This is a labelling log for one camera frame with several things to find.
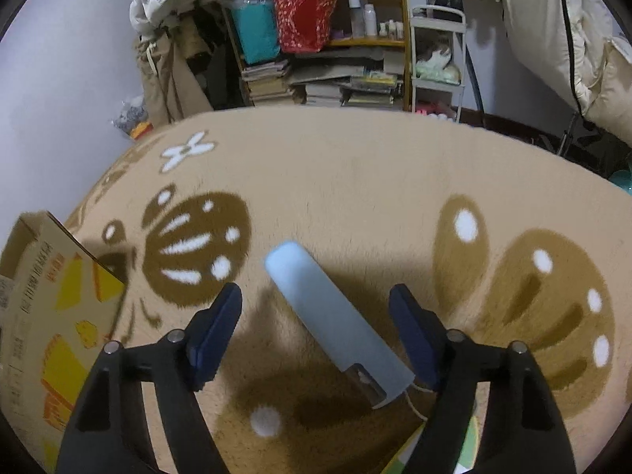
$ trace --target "teal storage bin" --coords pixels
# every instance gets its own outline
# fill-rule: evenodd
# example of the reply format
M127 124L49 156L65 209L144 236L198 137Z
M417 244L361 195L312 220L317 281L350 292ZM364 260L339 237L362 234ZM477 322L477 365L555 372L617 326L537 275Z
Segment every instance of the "teal storage bin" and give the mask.
M279 55L273 0L222 0L235 22L246 64L272 60Z

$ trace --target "yellow printed graphic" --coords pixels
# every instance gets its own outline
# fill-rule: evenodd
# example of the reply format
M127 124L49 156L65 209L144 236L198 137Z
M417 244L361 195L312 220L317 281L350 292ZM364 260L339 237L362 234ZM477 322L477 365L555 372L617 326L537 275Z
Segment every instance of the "yellow printed graphic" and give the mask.
M118 299L122 296L125 285L109 270L101 267L94 260L92 262L92 269L94 272L94 291L97 294L97 299L101 303L105 303L113 297Z
M57 466L57 457L59 456L59 448L55 444L43 439L43 463L46 472L55 472Z
M88 375L61 335L55 335L43 357L42 385L47 391L43 419L63 431Z
M99 330L90 321L81 321L75 324L83 347L89 350L99 342Z
M75 253L75 257L70 261L64 277L61 281L61 287L57 294L57 304L55 310L67 310L81 303L81 256Z

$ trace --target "beige rug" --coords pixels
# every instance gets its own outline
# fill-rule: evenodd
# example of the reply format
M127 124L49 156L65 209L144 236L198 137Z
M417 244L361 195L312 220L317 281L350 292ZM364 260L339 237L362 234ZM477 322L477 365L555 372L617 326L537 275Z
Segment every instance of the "beige rug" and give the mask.
M198 394L233 474L365 474L419 420L402 398L371 410L328 361L263 269L273 247L304 245L402 357L387 312L400 282L447 327L526 341L581 471L630 404L631 222L619 188L492 132L279 107L155 132L67 226L128 280L116 337L129 346L184 327L223 283L239 284L243 316ZM173 471L148 407L159 464Z

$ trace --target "white flower pattern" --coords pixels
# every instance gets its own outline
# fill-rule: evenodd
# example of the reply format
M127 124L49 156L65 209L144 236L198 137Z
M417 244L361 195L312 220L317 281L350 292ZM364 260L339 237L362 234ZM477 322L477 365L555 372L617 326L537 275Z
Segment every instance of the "white flower pattern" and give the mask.
M196 154L206 153L207 151L212 151L215 148L215 143L208 144L198 144L206 131L197 132L197 134L193 135L189 139L189 141L184 146L174 146L172 148L167 148L162 152L164 158L168 158L167 163L162 166L160 172L166 173L174 169L180 162L182 162L188 156L194 156Z

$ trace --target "metal screw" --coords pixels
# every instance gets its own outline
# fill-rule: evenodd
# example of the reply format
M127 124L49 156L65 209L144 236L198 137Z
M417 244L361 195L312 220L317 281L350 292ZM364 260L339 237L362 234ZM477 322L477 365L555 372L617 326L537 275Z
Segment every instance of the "metal screw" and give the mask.
M462 342L465 340L465 335L460 330L448 330L446 336L450 342Z
M184 339L184 330L171 330L167 335L167 340L173 344L177 344Z
M103 346L103 351L105 351L106 354L112 354L116 353L120 347L121 344L116 342L116 340L110 340L105 346Z
M511 349L516 351L518 354L523 354L528 351L527 345L524 342L520 342L520 340L515 340L511 342Z

